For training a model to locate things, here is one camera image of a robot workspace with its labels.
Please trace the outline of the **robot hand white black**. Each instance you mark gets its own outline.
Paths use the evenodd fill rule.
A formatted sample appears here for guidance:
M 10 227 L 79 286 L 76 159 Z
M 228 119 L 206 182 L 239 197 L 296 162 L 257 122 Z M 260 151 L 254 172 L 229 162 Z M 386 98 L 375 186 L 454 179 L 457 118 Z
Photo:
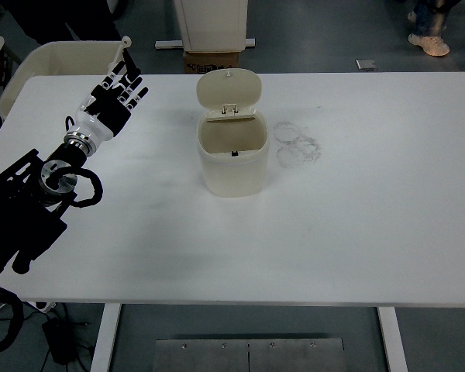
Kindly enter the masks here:
M 93 147 L 111 140 L 121 132 L 148 91 L 138 67 L 124 61 L 117 63 L 88 94 L 74 118 L 66 121 L 67 135 Z

